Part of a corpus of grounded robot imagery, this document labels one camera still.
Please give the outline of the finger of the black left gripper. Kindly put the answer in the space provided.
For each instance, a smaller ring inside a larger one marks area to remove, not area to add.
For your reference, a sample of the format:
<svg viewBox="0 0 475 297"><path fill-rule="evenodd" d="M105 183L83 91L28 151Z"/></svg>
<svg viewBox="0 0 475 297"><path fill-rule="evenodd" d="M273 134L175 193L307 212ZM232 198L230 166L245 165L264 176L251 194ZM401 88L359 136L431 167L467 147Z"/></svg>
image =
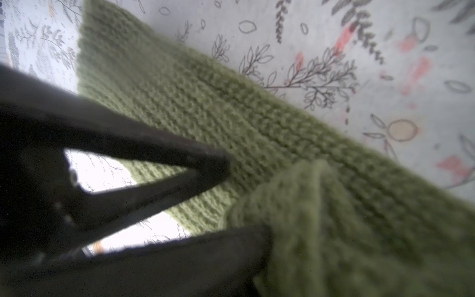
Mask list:
<svg viewBox="0 0 475 297"><path fill-rule="evenodd" d="M85 243L195 197L230 174L230 156L223 150L152 128L2 66L1 174L7 173L10 148L40 144L184 168L182 174L142 186L91 194L92 237Z"/></svg>
<svg viewBox="0 0 475 297"><path fill-rule="evenodd" d="M254 297L267 263L264 225L208 233L88 259L54 261L1 278L5 297Z"/></svg>

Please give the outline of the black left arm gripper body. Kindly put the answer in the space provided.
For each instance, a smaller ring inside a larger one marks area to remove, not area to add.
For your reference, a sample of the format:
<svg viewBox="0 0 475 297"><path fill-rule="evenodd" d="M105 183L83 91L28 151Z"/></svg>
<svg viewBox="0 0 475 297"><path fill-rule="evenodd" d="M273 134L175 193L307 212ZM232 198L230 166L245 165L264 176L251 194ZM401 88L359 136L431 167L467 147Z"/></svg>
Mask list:
<svg viewBox="0 0 475 297"><path fill-rule="evenodd" d="M1 174L1 268L81 271L93 197L71 180L63 144L12 147Z"/></svg>

